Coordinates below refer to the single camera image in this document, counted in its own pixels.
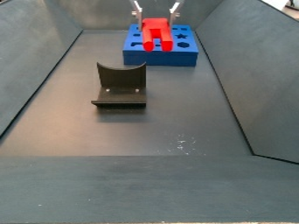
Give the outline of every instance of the red block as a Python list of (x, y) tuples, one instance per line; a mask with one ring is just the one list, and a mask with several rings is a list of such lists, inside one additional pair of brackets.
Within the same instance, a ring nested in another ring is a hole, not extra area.
[(167, 18), (145, 18), (143, 20), (143, 45), (147, 52), (155, 49), (153, 39), (161, 40), (164, 52), (173, 49), (173, 38)]

